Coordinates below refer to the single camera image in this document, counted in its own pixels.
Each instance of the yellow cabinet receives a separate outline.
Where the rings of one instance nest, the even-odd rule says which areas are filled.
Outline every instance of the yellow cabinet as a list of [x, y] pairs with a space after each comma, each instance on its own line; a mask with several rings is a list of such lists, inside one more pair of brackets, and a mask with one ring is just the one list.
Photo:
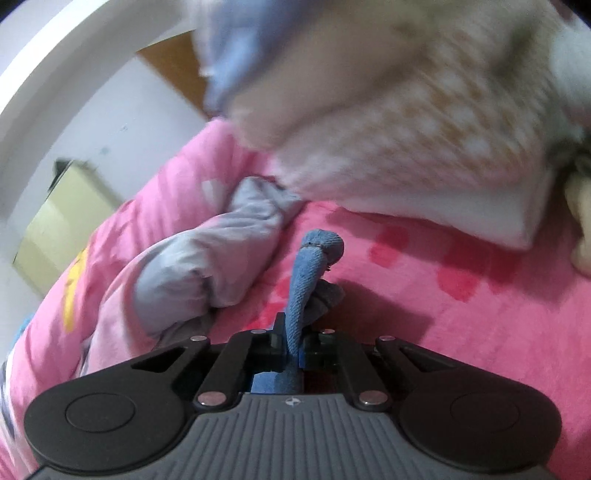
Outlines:
[[84, 164], [70, 163], [28, 225], [14, 267], [31, 287], [47, 294], [120, 204]]

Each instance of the pink bedsheet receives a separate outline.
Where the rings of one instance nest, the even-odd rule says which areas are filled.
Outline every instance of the pink bedsheet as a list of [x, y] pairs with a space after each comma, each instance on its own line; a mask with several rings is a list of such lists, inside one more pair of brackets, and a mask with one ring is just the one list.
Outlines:
[[[115, 278], [115, 285], [124, 283], [130, 262], [144, 249], [206, 221], [241, 178], [264, 173], [266, 165], [266, 156], [240, 149], [228, 125], [214, 121], [96, 231], [76, 277], [73, 322], [65, 320], [64, 292], [72, 283], [65, 273], [9, 358], [14, 435], [4, 426], [1, 478], [22, 478], [34, 467], [22, 436], [27, 405], [79, 375], [89, 346], [112, 352], [113, 345], [121, 345], [118, 354], [98, 362], [102, 367], [153, 347], [125, 312], [117, 329], [105, 327], [113, 322], [104, 306]], [[563, 480], [589, 479], [591, 283], [570, 266], [579, 233], [560, 196], [534, 248], [524, 254], [427, 222], [308, 204], [285, 230], [273, 262], [247, 297], [219, 313], [210, 334], [214, 342], [272, 323], [285, 306], [300, 239], [314, 228], [337, 232], [346, 245], [345, 256], [325, 276], [344, 287], [346, 299], [322, 320], [325, 326], [366, 342], [395, 335], [538, 388], [563, 416], [550, 468]], [[130, 338], [135, 349], [127, 348]]]

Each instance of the logo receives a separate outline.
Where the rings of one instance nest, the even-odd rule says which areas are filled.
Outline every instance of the logo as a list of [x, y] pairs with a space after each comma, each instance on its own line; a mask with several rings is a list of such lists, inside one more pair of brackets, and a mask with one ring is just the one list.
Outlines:
[[297, 407], [300, 403], [301, 403], [301, 400], [299, 398], [295, 398], [295, 397], [289, 397], [285, 401], [285, 405], [289, 405], [291, 408]]

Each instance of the gray cloth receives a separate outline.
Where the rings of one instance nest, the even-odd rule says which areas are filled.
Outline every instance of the gray cloth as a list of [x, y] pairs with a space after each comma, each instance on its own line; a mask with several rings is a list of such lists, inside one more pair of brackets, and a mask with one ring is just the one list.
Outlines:
[[175, 323], [168, 330], [165, 330], [160, 336], [160, 340], [155, 348], [165, 348], [168, 345], [179, 343], [194, 335], [209, 334], [209, 330], [213, 326], [215, 316], [211, 313], [206, 313], [200, 317], [188, 320], [186, 322]]
[[226, 213], [155, 245], [135, 283], [135, 312], [145, 331], [160, 336], [212, 307], [239, 303], [302, 205], [295, 194], [248, 177]]

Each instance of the blue cloth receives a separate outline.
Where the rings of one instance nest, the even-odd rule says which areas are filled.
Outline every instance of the blue cloth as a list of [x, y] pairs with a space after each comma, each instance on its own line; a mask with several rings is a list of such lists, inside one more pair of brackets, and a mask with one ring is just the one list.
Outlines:
[[29, 323], [31, 323], [31, 320], [33, 320], [33, 317], [34, 317], [34, 315], [31, 315], [29, 318], [25, 319], [25, 321], [22, 323], [22, 325], [18, 329], [17, 334], [14, 337], [14, 340], [12, 341], [12, 346], [10, 347], [10, 350], [12, 350], [14, 348], [14, 346], [18, 342], [18, 339], [21, 337], [21, 335], [27, 329], [27, 327], [29, 326]]
[[255, 376], [251, 392], [297, 394], [301, 392], [299, 350], [302, 329], [343, 299], [343, 290], [321, 277], [343, 256], [345, 245], [336, 233], [313, 230], [302, 240], [295, 257], [290, 281], [290, 297], [285, 309], [287, 367], [276, 374], [266, 372]]
[[199, 42], [211, 77], [209, 111], [224, 113], [230, 96], [277, 56], [313, 7], [325, 0], [220, 0], [208, 12]]

